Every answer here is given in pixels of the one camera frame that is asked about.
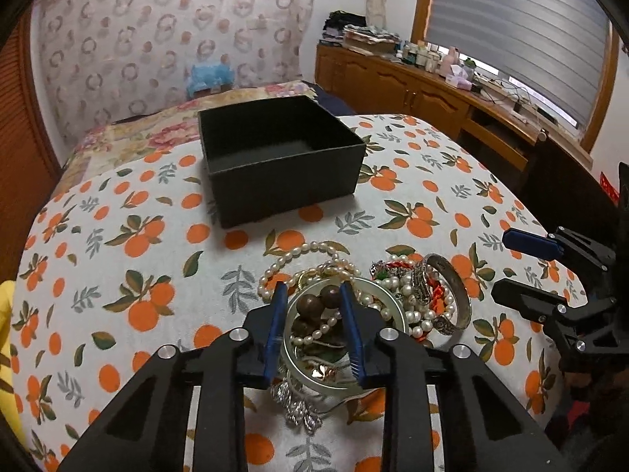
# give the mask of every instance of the floral blanket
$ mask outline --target floral blanket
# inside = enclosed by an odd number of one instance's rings
[[[259,88],[236,88],[187,101],[134,122],[109,124],[89,131],[72,152],[52,196],[66,193],[86,179],[112,168],[199,140],[197,112],[229,104],[274,97],[308,96],[316,92],[303,81],[289,81]]]

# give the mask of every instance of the open box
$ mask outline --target open box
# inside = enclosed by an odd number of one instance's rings
[[[222,227],[354,192],[366,145],[307,96],[199,112]]]

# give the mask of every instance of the window blind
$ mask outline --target window blind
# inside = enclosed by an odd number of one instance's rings
[[[587,124],[608,26],[596,0],[432,0],[426,40],[493,65]]]

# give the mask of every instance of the pink bottle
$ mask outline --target pink bottle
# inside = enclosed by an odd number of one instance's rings
[[[441,61],[439,76],[445,78],[447,75],[452,74],[450,67],[453,65],[458,65],[458,48],[451,47],[448,54]]]

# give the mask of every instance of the metal bolt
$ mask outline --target metal bolt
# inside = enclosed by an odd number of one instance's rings
[[[249,332],[244,328],[234,328],[230,332],[230,339],[232,340],[244,340],[249,337]]]
[[[157,356],[161,359],[172,359],[177,354],[177,348],[172,344],[162,346],[157,350]]]
[[[452,348],[452,354],[457,359],[466,359],[472,354],[472,352],[465,344],[457,344]]]
[[[380,330],[380,337],[385,340],[395,340],[399,336],[399,332],[395,328],[383,328]]]

